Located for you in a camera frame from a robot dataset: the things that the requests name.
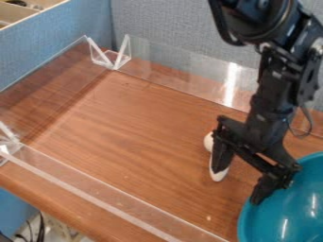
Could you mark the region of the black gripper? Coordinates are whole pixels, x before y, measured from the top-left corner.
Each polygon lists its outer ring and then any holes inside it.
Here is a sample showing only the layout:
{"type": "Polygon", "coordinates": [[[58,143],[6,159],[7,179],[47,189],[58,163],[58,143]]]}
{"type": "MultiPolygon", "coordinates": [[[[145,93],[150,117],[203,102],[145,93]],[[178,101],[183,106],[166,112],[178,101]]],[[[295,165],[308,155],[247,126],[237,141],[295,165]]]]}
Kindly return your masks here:
{"type": "Polygon", "coordinates": [[[289,126],[283,120],[249,118],[243,123],[223,115],[218,121],[211,170],[215,174],[225,171],[235,155],[246,160],[263,173],[250,198],[254,205],[261,205],[277,189],[289,187],[301,170],[283,145],[289,126]]]}

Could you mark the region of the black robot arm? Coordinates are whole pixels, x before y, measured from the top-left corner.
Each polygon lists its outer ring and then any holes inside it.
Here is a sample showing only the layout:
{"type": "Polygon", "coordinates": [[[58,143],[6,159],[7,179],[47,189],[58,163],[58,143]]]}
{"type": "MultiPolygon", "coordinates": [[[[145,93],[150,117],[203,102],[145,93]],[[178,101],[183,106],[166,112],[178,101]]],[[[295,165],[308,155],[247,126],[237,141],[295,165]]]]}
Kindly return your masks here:
{"type": "Polygon", "coordinates": [[[253,44],[262,54],[247,119],[218,117],[210,161],[217,181],[237,156],[263,173],[250,198],[258,205],[289,188],[301,170],[283,140],[295,112],[308,109],[320,89],[323,24],[301,0],[209,0],[209,5],[222,39],[235,46],[253,44]]]}

